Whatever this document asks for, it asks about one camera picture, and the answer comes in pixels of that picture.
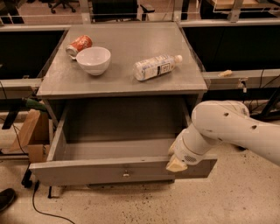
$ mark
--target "red can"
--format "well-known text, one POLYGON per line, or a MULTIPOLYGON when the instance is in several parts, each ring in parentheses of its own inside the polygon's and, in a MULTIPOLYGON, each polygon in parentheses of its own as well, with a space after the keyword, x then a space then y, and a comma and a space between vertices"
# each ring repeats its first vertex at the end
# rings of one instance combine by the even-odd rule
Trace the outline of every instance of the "red can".
POLYGON ((93 45, 93 41, 87 35, 82 35, 78 37, 75 41, 73 41, 67 48, 66 52, 71 57, 71 59, 75 60, 76 55, 83 49, 89 48, 93 45))

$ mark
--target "bowl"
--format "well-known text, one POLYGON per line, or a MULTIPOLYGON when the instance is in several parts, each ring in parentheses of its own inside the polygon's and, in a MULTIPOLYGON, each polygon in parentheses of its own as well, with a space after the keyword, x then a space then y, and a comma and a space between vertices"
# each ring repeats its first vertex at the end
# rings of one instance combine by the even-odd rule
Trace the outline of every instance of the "bowl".
POLYGON ((79 52, 76 60, 88 74, 100 75, 109 67, 111 52, 104 47, 93 46, 79 52))

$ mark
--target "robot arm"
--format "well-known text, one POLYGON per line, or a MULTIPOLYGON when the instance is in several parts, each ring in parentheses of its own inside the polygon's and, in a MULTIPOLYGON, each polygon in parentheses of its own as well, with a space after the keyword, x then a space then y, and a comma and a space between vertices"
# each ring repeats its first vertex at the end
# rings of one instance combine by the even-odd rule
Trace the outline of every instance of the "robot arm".
POLYGON ((216 144, 239 145, 280 166, 280 126, 249 117, 238 101, 203 101, 192 112, 192 124, 171 146, 166 169, 183 171, 196 165, 216 144))

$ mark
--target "white bottle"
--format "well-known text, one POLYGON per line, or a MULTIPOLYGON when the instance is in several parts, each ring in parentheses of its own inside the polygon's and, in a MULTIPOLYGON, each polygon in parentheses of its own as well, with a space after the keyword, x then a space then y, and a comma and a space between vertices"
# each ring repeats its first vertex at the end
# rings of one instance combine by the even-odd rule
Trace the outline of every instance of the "white bottle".
POLYGON ((170 56, 168 54, 141 60, 134 64, 133 74, 138 81, 145 81, 172 71, 176 64, 182 60, 181 55, 170 56))

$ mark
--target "shoe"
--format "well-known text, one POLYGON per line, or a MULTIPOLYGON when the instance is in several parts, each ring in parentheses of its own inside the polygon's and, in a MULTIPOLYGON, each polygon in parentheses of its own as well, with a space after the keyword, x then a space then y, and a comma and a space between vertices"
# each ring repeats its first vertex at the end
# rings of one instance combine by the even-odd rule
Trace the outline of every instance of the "shoe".
POLYGON ((0 192, 0 212, 7 208, 15 199, 16 193, 13 189, 8 188, 0 192))

